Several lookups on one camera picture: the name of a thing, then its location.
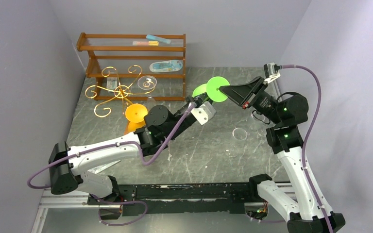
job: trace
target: cable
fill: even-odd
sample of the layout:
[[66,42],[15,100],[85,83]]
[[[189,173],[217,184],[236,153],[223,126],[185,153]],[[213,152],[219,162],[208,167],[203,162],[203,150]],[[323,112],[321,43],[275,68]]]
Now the cable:
[[106,148],[110,148],[110,147],[116,147],[117,144],[116,143],[113,143],[113,144],[107,144],[107,145],[103,145],[103,146],[99,146],[99,147],[95,147],[95,148],[91,148],[91,149],[87,149],[87,150],[84,150],[82,152],[78,152],[76,154],[72,154],[72,155],[69,155],[67,157],[64,157],[62,159],[59,159],[59,160],[56,160],[55,162],[53,163],[50,163],[48,165],[46,165],[45,167],[41,168],[38,172],[34,173],[27,181],[27,185],[29,188],[33,188],[33,189],[44,189],[44,188],[50,188],[51,185],[45,185],[45,186],[35,186],[33,184],[31,184],[31,181],[33,178],[35,178],[35,176],[41,174],[43,171],[45,171],[46,169],[50,168],[50,167],[53,167],[63,161],[66,161],[68,159],[71,159],[71,158],[74,158],[74,157],[77,157],[78,154],[79,155],[83,155],[83,154],[88,154],[88,153],[91,153],[91,152],[94,152],[94,151],[97,151],[97,150],[103,150],[103,149],[106,149]]
[[142,161],[142,164],[145,165],[145,166],[148,166],[148,165],[151,165],[157,158],[158,156],[162,153],[162,151],[165,149],[165,147],[167,146],[167,144],[170,142],[170,140],[172,139],[172,137],[174,136],[174,134],[176,133],[176,131],[178,130],[178,128],[181,126],[182,122],[184,121],[184,119],[188,116],[188,114],[192,111],[192,109],[194,109],[195,107],[197,106],[196,103],[192,103],[184,112],[184,114],[182,115],[182,117],[178,120],[178,122],[176,123],[176,125],[174,126],[174,128],[172,129],[172,131],[169,133],[168,137],[165,138],[165,141],[164,143],[162,143],[161,147],[159,147],[158,151],[153,155],[153,157],[149,160],[149,161],[145,161],[144,159],[144,155],[142,154],[142,149],[141,149],[141,146],[135,142],[135,141],[128,141],[128,142],[122,142],[120,143],[121,145],[128,145],[128,144],[134,144],[138,147],[138,154],[139,154],[139,157]]
[[[308,71],[314,77],[315,82],[317,83],[317,88],[318,88],[318,103],[317,103],[317,108],[315,109],[314,117],[312,118],[312,121],[311,121],[311,124],[309,125],[308,131],[306,132],[304,144],[303,144],[303,147],[302,147],[301,159],[302,159],[303,167],[306,167],[306,162],[305,162],[306,143],[308,141],[309,135],[311,134],[312,127],[314,126],[315,120],[317,119],[318,111],[320,109],[320,105],[321,105],[321,84],[320,84],[320,81],[318,80],[317,75],[315,75],[315,73],[312,72],[312,70],[308,69],[307,67],[297,66],[297,65],[283,65],[283,66],[281,66],[281,68],[282,69],[300,68],[300,69],[306,70],[306,71]],[[331,222],[329,221],[327,212],[325,211],[325,208],[322,207],[322,202],[321,202],[320,196],[318,195],[317,190],[315,189],[315,186],[312,183],[311,177],[310,177],[309,172],[307,171],[307,169],[304,169],[304,173],[305,173],[306,179],[307,179],[307,181],[309,183],[309,186],[311,187],[312,193],[314,194],[314,197],[317,200],[318,205],[320,205],[322,213],[324,214],[324,218],[325,218],[325,221],[327,223],[328,230],[329,230],[330,233],[334,233],[334,231],[332,229],[332,226],[331,226]]]
[[98,198],[97,196],[91,194],[91,196],[93,198],[95,198],[96,200],[98,200],[99,202],[102,202],[102,203],[105,203],[105,204],[108,204],[108,205],[131,205],[131,204],[143,204],[145,206],[145,210],[144,212],[139,216],[137,217],[136,219],[132,220],[132,221],[129,221],[129,222],[125,222],[125,223],[119,223],[119,224],[114,224],[114,223],[107,223],[105,221],[103,221],[101,219],[101,209],[98,210],[98,218],[99,218],[99,223],[102,223],[103,225],[106,225],[106,226],[111,226],[111,227],[120,227],[120,226],[126,226],[126,225],[129,225],[131,223],[134,223],[138,220],[140,220],[141,218],[143,218],[147,211],[148,211],[148,205],[143,202],[143,201],[140,201],[140,200],[133,200],[133,201],[127,201],[127,202],[111,202],[111,201],[105,201],[105,200],[102,200],[100,198]]

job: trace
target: blue marker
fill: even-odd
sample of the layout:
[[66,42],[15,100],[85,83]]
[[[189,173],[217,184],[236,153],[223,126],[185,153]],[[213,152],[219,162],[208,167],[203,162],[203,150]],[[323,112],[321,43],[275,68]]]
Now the blue marker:
[[158,36],[154,36],[154,35],[147,35],[147,39],[148,40],[157,40],[157,41],[165,43],[167,45],[169,45],[171,43],[171,40],[168,40],[168,39],[165,39],[165,38],[162,38],[162,37],[158,37]]

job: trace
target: wooden shelf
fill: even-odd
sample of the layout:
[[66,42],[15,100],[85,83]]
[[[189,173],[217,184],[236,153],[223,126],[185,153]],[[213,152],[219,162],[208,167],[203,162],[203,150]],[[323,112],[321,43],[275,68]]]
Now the wooden shelf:
[[[185,81],[185,52],[186,52],[186,35],[156,35],[162,38],[171,39],[171,44],[160,43],[159,46],[133,46],[132,41],[148,41],[146,34],[85,34],[81,33],[76,43],[78,51],[87,51],[89,56],[88,66],[86,68],[86,76],[88,78],[96,78],[97,84],[101,85],[105,78],[102,74],[100,63],[102,60],[181,60],[183,62],[183,69],[178,73],[143,73],[142,75],[151,75],[160,79],[182,79],[183,91],[179,96],[171,97],[154,97],[156,100],[172,100],[184,101],[186,96],[186,81]],[[161,52],[182,52],[182,56],[121,56],[121,55],[96,55],[94,51],[161,51]],[[119,73],[122,78],[136,78],[137,74],[133,73]],[[95,100],[109,100],[110,96],[101,96],[100,88],[96,90],[97,96]],[[146,97],[129,97],[130,100],[146,100]]]

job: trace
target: clear plastic cup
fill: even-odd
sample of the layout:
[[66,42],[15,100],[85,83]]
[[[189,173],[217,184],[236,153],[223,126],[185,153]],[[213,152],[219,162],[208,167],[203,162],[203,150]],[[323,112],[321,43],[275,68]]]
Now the clear plastic cup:
[[235,128],[232,131],[230,143],[225,150],[225,153],[230,158],[242,156],[245,152],[245,144],[247,143],[248,133],[243,128]]

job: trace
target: floor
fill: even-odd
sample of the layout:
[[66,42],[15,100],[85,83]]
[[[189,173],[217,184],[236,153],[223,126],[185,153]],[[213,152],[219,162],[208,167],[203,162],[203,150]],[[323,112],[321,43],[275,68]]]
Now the floor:
[[[230,84],[246,83],[256,76],[263,76],[261,68],[239,67],[192,67],[186,70],[187,93],[206,83],[214,76],[223,76]],[[127,120],[122,114],[122,102],[111,101],[99,107],[110,107],[112,112],[105,118],[94,115],[94,107],[99,102],[85,97],[88,86],[95,84],[94,79],[86,79],[78,101],[72,126],[68,136],[69,146],[88,145],[113,139],[123,135]],[[136,87],[133,93],[139,92]],[[273,85],[267,92],[277,96]],[[156,95],[179,95],[182,84],[179,80],[158,79]],[[165,101],[172,112],[184,105],[183,102]],[[102,171],[101,175],[112,175],[119,184],[130,183],[208,183],[208,182],[245,182],[249,177],[267,173],[275,181],[288,181],[288,176],[267,144],[265,129],[267,125],[255,121],[250,110],[243,110],[227,100],[215,103],[216,115],[204,126],[195,123],[176,140],[170,143],[150,166],[143,166],[139,159],[126,159]],[[243,145],[232,138],[236,127],[244,128],[248,137]],[[236,157],[230,153],[237,150]]]

